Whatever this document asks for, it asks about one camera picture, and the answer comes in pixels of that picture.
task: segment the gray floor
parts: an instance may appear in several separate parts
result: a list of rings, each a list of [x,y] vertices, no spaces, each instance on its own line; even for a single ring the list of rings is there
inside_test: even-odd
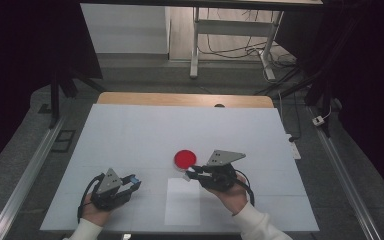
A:
[[[99,83],[110,91],[253,95],[269,85],[262,78],[261,64],[202,63],[199,77],[193,81],[189,79],[187,63],[103,59],[101,67],[104,80]],[[280,69],[275,73],[280,77],[287,70]],[[297,76],[292,82],[299,80],[300,77]],[[62,128],[74,133],[72,144],[63,141],[53,145],[53,151],[47,156],[6,239],[59,239],[62,236],[41,232],[38,229],[64,174],[89,110],[98,97],[95,90],[83,83],[76,81],[76,85],[80,92],[73,101],[72,110],[68,113],[67,121]],[[306,106],[302,104],[304,95],[305,90],[296,93],[298,115],[293,95],[282,100],[282,114],[285,129],[292,135],[299,135],[298,124],[300,124],[301,138],[296,140],[296,144],[302,159],[296,163],[321,231],[289,234],[294,239],[308,240],[366,239],[311,123],[311,116]],[[0,212],[47,129],[50,115],[40,109],[49,103],[49,87],[40,89],[32,95],[30,111],[0,155]],[[279,101],[276,101],[275,105],[280,109]],[[384,239],[384,181],[364,153],[342,129],[341,123],[337,120],[338,111],[339,109],[335,107],[331,114],[332,139]],[[155,236],[133,236],[132,239],[151,238],[154,239]],[[178,238],[159,236],[157,239]],[[209,239],[204,236],[182,238]],[[102,235],[101,239],[120,239],[120,236],[107,234]]]

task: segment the red circular object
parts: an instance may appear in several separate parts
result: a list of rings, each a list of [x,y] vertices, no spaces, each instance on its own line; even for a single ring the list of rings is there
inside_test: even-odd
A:
[[[186,170],[196,163],[195,153],[189,150],[181,150],[174,156],[174,163],[178,168]]]

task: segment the white tabletop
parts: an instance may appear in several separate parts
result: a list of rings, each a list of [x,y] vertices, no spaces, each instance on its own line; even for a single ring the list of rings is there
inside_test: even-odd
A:
[[[188,149],[205,164],[215,149],[245,153],[256,208],[283,231],[317,231],[277,109],[93,106],[41,230],[71,231],[83,191],[108,168],[142,181],[105,230],[129,233],[236,233],[219,200],[173,166]]]

